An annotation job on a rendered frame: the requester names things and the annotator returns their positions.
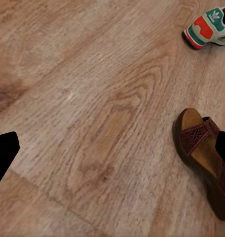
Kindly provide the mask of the sandal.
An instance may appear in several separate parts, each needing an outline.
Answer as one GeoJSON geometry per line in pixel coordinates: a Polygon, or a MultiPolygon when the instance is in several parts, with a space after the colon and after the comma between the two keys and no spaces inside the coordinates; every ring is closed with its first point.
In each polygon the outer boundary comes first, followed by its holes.
{"type": "Polygon", "coordinates": [[[185,108],[174,124],[174,141],[180,158],[209,184],[208,201],[217,217],[225,221],[225,162],[215,145],[220,130],[209,116],[185,108]]]}

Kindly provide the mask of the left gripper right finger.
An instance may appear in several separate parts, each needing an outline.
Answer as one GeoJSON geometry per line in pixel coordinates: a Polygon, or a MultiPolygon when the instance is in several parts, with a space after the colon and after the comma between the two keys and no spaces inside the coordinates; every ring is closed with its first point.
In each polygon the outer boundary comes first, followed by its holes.
{"type": "Polygon", "coordinates": [[[216,145],[215,148],[220,155],[220,157],[224,160],[225,162],[225,132],[220,131],[216,140],[216,145]]]}

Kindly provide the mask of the gym shoe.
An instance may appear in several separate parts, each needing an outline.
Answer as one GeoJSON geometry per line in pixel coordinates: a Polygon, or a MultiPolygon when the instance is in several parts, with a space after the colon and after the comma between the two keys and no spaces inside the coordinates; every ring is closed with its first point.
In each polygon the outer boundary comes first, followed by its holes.
{"type": "Polygon", "coordinates": [[[207,43],[225,45],[225,7],[216,7],[201,15],[182,33],[195,50],[207,43]]]}

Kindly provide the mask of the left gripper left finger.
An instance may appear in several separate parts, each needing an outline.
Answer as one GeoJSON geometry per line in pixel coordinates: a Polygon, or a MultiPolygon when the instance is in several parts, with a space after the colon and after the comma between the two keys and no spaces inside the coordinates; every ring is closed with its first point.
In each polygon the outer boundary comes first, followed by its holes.
{"type": "Polygon", "coordinates": [[[19,139],[15,131],[0,135],[0,181],[19,150],[19,139]]]}

